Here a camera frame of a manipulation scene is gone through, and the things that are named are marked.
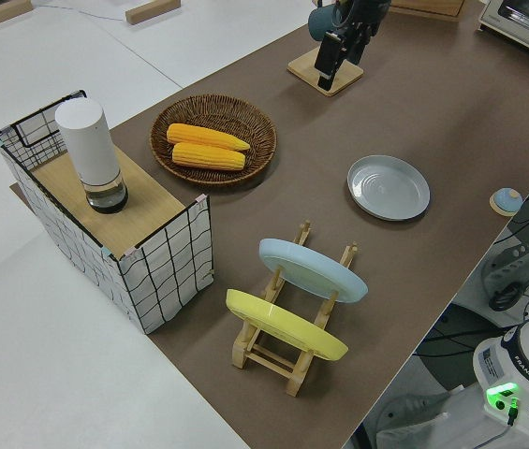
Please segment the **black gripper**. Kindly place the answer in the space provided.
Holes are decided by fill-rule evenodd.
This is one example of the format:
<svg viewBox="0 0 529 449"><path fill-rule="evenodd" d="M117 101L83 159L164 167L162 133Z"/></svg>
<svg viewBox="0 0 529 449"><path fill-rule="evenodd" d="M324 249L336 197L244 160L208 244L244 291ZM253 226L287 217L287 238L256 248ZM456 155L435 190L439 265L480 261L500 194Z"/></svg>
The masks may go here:
<svg viewBox="0 0 529 449"><path fill-rule="evenodd" d="M355 22L343 27L332 25L325 32L316 57L316 70L320 74L317 86L329 91L343 61L358 65L367 45L367 24Z"/></svg>

